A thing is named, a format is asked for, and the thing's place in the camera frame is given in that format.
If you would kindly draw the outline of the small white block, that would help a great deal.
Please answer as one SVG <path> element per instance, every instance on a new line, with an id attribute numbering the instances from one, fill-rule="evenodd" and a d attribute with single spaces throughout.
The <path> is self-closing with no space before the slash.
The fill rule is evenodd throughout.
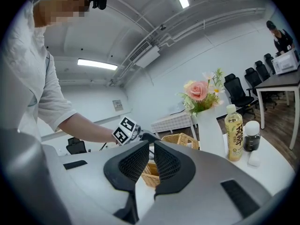
<path id="1" fill-rule="evenodd" d="M 247 164 L 249 166 L 259 167 L 260 163 L 261 163 L 261 161 L 260 161 L 259 156 L 258 156 L 258 151 L 257 150 L 252 151 L 249 154 L 249 158 L 248 158 Z"/>

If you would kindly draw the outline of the yellow tea bottle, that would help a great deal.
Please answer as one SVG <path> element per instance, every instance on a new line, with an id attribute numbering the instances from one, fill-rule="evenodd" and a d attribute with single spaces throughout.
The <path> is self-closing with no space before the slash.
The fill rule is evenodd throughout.
<path id="1" fill-rule="evenodd" d="M 226 107 L 225 129 L 227 134 L 228 159 L 238 161 L 243 150 L 243 120 L 242 115 L 236 111 L 236 106 L 231 104 Z"/>

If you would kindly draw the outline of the pink and white flower bouquet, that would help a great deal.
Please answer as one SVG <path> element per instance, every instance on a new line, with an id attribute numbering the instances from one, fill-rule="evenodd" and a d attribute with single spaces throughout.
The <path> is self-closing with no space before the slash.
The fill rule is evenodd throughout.
<path id="1" fill-rule="evenodd" d="M 220 97 L 225 92 L 223 81 L 224 72 L 218 68 L 214 72 L 203 73 L 203 81 L 190 80 L 184 85 L 184 91 L 177 95 L 182 98 L 182 103 L 191 116 L 220 106 L 223 100 Z"/>

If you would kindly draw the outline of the black office chair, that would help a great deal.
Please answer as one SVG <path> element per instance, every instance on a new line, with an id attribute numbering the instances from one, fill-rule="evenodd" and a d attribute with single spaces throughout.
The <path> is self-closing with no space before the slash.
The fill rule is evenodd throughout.
<path id="1" fill-rule="evenodd" d="M 244 75 L 246 81 L 250 84 L 252 93 L 257 96 L 256 86 L 262 83 L 262 80 L 259 77 L 259 74 L 252 67 L 245 70 L 246 74 Z"/>
<path id="2" fill-rule="evenodd" d="M 275 69 L 274 69 L 274 66 L 273 66 L 273 63 L 272 63 L 272 60 L 274 58 L 271 56 L 270 53 L 267 53 L 267 54 L 264 55 L 264 59 L 265 59 L 266 64 L 270 67 L 272 74 L 274 75 L 276 73 Z"/>
<path id="3" fill-rule="evenodd" d="M 270 74 L 269 74 L 266 66 L 262 63 L 262 61 L 259 60 L 259 61 L 255 62 L 255 65 L 256 65 L 256 70 L 263 81 L 270 78 Z"/>
<path id="4" fill-rule="evenodd" d="M 71 154 L 87 153 L 84 141 L 75 137 L 68 139 L 68 145 L 66 146 L 67 151 Z"/>
<path id="5" fill-rule="evenodd" d="M 254 109 L 251 108 L 251 104 L 254 102 L 252 96 L 247 96 L 243 90 L 240 79 L 234 74 L 225 76 L 224 87 L 229 92 L 229 99 L 238 109 L 238 112 L 243 116 L 248 113 L 254 116 Z"/>

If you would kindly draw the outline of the dark jar with white lid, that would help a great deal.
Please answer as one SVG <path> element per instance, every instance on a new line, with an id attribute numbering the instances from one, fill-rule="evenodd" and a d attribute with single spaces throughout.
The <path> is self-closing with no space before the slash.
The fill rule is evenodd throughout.
<path id="1" fill-rule="evenodd" d="M 252 152 L 258 150 L 260 144 L 260 124 L 257 121 L 249 121 L 244 126 L 244 150 Z"/>

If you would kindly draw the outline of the person's left forearm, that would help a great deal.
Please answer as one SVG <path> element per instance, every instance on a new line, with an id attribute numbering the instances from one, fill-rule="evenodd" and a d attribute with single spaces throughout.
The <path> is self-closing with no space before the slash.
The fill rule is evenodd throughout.
<path id="1" fill-rule="evenodd" d="M 58 128 L 84 141 L 117 144 L 117 140 L 112 135 L 113 130 L 95 124 L 79 113 L 75 113 L 61 122 Z"/>

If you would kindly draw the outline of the table with checkered cloth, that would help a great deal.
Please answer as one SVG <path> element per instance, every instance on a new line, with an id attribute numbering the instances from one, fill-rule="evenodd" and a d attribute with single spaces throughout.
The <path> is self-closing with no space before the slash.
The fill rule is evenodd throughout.
<path id="1" fill-rule="evenodd" d="M 154 133 L 164 132 L 168 130 L 173 131 L 176 129 L 187 127 L 191 128 L 193 134 L 195 133 L 191 117 L 185 111 L 166 116 L 151 124 L 151 129 Z"/>

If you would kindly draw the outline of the dark brown table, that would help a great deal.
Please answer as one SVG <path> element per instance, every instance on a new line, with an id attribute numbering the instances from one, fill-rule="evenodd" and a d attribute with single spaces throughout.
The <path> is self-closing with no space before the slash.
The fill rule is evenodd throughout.
<path id="1" fill-rule="evenodd" d="M 264 106 L 263 106 L 263 98 L 262 92 L 270 92 L 270 91 L 284 91 L 289 92 L 293 91 L 295 96 L 295 119 L 294 119 L 294 127 L 291 142 L 289 145 L 289 149 L 293 150 L 298 128 L 300 124 L 300 70 L 283 74 L 283 75 L 273 75 L 261 84 L 255 87 L 259 106 L 260 106 L 260 116 L 261 116 L 261 129 L 265 127 L 264 120 Z"/>

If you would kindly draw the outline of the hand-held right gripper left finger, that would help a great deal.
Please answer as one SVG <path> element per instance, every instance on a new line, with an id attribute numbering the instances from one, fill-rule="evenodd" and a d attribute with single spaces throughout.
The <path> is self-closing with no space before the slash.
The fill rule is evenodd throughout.
<path id="1" fill-rule="evenodd" d="M 68 156 L 42 148 L 71 225 L 140 225 L 135 186 L 149 160 L 148 141 Z"/>

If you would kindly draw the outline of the ceiling air conditioner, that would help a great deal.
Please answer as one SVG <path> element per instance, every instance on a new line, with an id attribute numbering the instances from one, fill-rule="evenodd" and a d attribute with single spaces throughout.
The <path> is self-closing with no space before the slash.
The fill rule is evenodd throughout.
<path id="1" fill-rule="evenodd" d="M 135 65 L 145 68 L 160 56 L 160 49 L 144 41 L 140 47 L 129 57 L 129 61 Z"/>

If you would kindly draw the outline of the white vase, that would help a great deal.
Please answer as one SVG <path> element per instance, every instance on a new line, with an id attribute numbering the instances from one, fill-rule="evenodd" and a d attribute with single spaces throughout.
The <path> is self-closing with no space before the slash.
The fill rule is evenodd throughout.
<path id="1" fill-rule="evenodd" d="M 204 110 L 193 116 L 197 123 L 200 149 L 225 157 L 225 144 L 222 130 L 215 116 L 215 108 Z"/>

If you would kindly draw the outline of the person's white shirt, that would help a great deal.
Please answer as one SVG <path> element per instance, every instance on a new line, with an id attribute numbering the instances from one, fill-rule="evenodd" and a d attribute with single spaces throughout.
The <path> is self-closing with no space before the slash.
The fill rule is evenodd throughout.
<path id="1" fill-rule="evenodd" d="M 76 111 L 61 92 L 54 58 L 45 48 L 46 28 L 35 28 L 33 2 L 27 1 L 17 13 L 8 36 L 0 49 L 0 57 L 30 91 L 30 102 L 18 129 L 38 140 L 38 119 L 53 131 Z"/>

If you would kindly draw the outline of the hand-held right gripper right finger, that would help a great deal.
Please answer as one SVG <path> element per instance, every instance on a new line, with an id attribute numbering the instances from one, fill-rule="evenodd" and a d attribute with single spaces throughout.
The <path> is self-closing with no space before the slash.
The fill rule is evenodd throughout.
<path id="1" fill-rule="evenodd" d="M 156 188 L 154 203 L 140 225 L 235 225 L 255 220 L 272 199 L 254 178 L 227 159 L 156 141 L 155 161 L 175 165 Z"/>

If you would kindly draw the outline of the white microwave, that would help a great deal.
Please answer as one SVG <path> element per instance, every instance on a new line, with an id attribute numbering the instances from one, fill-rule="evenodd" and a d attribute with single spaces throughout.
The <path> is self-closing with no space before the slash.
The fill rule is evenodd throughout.
<path id="1" fill-rule="evenodd" d="M 292 49 L 272 60 L 276 75 L 282 75 L 298 69 L 300 58 L 296 49 Z"/>

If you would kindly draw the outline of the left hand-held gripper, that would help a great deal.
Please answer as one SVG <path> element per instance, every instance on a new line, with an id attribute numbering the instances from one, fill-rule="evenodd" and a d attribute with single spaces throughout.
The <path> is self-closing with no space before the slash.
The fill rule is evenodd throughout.
<path id="1" fill-rule="evenodd" d="M 141 127 L 128 116 L 122 117 L 118 126 L 113 130 L 112 136 L 116 139 L 119 146 L 130 143 L 140 134 L 140 141 L 161 141 L 160 137 L 149 130 Z"/>

